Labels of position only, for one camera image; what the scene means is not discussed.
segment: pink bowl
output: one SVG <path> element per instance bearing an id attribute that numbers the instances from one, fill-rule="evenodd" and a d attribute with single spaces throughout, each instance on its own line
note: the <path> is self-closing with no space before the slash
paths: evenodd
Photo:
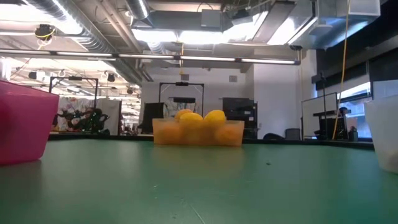
<path id="1" fill-rule="evenodd" d="M 59 96 L 0 81 L 0 165 L 43 156 Z"/>

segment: yellow ball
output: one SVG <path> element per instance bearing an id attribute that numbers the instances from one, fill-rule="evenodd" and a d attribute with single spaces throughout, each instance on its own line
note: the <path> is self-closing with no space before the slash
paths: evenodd
<path id="1" fill-rule="evenodd" d="M 180 117 L 180 124 L 184 128 L 196 129 L 202 124 L 203 118 L 197 113 L 185 113 Z"/>
<path id="2" fill-rule="evenodd" d="M 180 111 L 177 112 L 177 114 L 175 115 L 174 119 L 175 119 L 176 121 L 179 121 L 180 118 L 181 118 L 181 116 L 182 116 L 183 114 L 186 114 L 186 113 L 192 113 L 192 110 L 190 110 L 190 109 L 182 109 L 182 110 L 180 110 Z"/>
<path id="3" fill-rule="evenodd" d="M 205 116 L 205 123 L 207 126 L 220 127 L 225 124 L 226 116 L 222 110 L 210 111 Z"/>

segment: wire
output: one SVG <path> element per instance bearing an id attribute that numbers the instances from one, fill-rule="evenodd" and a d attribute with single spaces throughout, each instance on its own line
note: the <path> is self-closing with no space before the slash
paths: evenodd
<path id="1" fill-rule="evenodd" d="M 203 3 L 205 3 L 206 5 L 208 5 L 208 6 L 211 8 L 211 10 L 214 10 L 213 7 L 212 7 L 210 4 L 208 4 L 207 2 L 201 2 L 201 3 L 199 4 L 198 8 L 197 8 L 197 12 L 199 12 L 199 8 L 200 8 L 200 6 L 201 6 Z"/>
<path id="2" fill-rule="evenodd" d="M 348 5 L 347 5 L 347 16 L 346 16 L 346 37 L 344 40 L 344 51 L 343 51 L 343 73 L 341 74 L 341 84 L 340 84 L 340 97 L 338 98 L 338 107 L 340 106 L 340 101 L 341 101 L 341 92 L 343 91 L 343 82 L 344 82 L 344 75 L 346 71 L 346 53 L 347 53 L 347 33 L 348 33 L 348 15 L 349 15 L 349 10 L 351 7 L 351 0 L 348 0 Z M 335 128 L 333 130 L 333 137 L 332 140 L 335 140 L 336 136 L 336 129 L 337 129 L 337 120 L 338 120 L 338 115 L 339 115 L 339 108 L 337 108 L 336 112 L 336 118 L 335 118 Z"/>
<path id="3" fill-rule="evenodd" d="M 99 21 L 98 18 L 97 18 L 97 9 L 98 9 L 98 6 L 95 6 L 95 9 L 94 9 L 94 18 L 95 18 L 95 21 L 96 21 L 97 23 L 102 24 L 102 23 L 104 23 L 104 22 L 106 21 L 106 18 L 103 19 L 102 21 Z"/>

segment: white wall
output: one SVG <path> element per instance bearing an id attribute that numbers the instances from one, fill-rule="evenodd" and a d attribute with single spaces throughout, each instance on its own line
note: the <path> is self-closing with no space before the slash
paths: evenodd
<path id="1" fill-rule="evenodd" d="M 297 83 L 297 101 L 299 103 L 299 110 L 297 113 L 298 126 L 301 127 L 302 117 L 302 101 L 316 98 L 317 91 L 315 84 L 312 84 L 311 77 L 317 74 L 317 51 L 308 50 L 305 58 L 301 61 L 301 66 L 298 68 L 300 71 L 300 81 Z"/>
<path id="2" fill-rule="evenodd" d="M 179 68 L 168 68 L 167 70 L 163 70 L 161 68 L 149 68 L 148 72 L 155 82 L 142 84 L 141 108 L 144 108 L 144 103 L 157 103 L 159 101 L 160 82 L 181 81 Z M 245 74 L 240 73 L 238 69 L 213 68 L 208 71 L 207 69 L 202 68 L 184 68 L 183 72 L 190 75 L 190 83 L 205 84 L 204 114 L 207 114 L 211 110 L 222 110 L 222 97 L 250 97 L 245 94 Z M 238 76 L 238 82 L 230 83 L 230 75 Z M 193 88 L 179 88 L 178 91 L 174 91 L 172 96 L 193 97 L 193 95 L 198 95 L 196 90 Z"/>
<path id="3" fill-rule="evenodd" d="M 258 103 L 258 138 L 267 133 L 285 136 L 288 128 L 298 128 L 297 83 L 299 67 L 254 65 L 254 100 Z"/>
<path id="4" fill-rule="evenodd" d="M 254 98 L 254 65 L 251 65 L 246 72 L 244 94 L 248 98 Z"/>

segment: desk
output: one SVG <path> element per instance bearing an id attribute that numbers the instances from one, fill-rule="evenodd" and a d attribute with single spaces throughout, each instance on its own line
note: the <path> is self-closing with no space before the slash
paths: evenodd
<path id="1" fill-rule="evenodd" d="M 0 167 L 0 223 L 398 223 L 398 175 L 342 147 L 50 141 Z"/>

